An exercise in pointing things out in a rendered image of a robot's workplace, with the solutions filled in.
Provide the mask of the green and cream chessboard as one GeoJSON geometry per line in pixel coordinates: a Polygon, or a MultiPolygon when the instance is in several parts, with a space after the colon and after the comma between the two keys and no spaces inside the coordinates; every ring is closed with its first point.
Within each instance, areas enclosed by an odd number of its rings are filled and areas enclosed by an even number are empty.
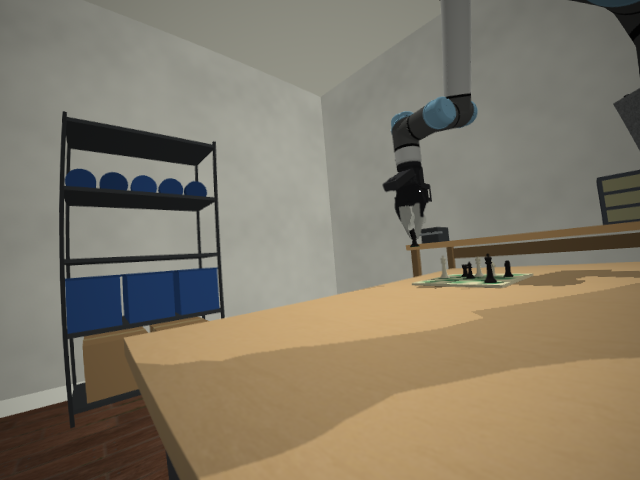
{"type": "Polygon", "coordinates": [[[504,274],[498,274],[495,277],[497,283],[484,283],[485,277],[475,277],[475,279],[466,279],[463,274],[451,274],[450,278],[440,279],[440,277],[414,282],[416,286],[447,286],[447,287],[481,287],[481,288],[504,288],[524,279],[533,276],[533,273],[513,274],[514,277],[504,277],[504,274]]]}

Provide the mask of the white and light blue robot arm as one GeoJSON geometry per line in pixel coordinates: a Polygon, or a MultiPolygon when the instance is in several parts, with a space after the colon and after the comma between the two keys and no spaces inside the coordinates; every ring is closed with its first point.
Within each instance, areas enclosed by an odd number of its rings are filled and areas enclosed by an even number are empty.
{"type": "MultiPolygon", "coordinates": [[[[396,166],[422,161],[419,140],[435,132],[462,128],[477,117],[477,106],[471,101],[471,0],[440,1],[443,97],[430,101],[414,114],[405,111],[392,118],[396,166]]],[[[640,75],[640,0],[571,1],[599,5],[617,17],[636,46],[640,75]]],[[[414,176],[413,168],[400,171],[383,183],[383,188],[385,192],[396,191],[414,176]]]]}

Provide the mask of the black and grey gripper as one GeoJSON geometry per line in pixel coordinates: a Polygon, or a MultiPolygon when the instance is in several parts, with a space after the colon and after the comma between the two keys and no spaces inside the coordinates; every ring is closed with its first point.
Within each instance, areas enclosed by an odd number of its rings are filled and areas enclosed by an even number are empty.
{"type": "Polygon", "coordinates": [[[411,167],[414,169],[415,176],[396,191],[395,210],[408,236],[412,240],[411,226],[415,224],[414,233],[416,239],[418,239],[421,233],[422,224],[426,222],[426,216],[423,213],[426,203],[429,203],[428,201],[432,202],[432,198],[430,185],[424,183],[423,168],[421,168],[420,161],[408,161],[401,163],[397,165],[397,172],[411,167]],[[430,197],[428,197],[428,189],[430,197]],[[414,205],[412,207],[412,212],[414,213],[415,218],[412,216],[411,209],[407,205],[414,205]]]}

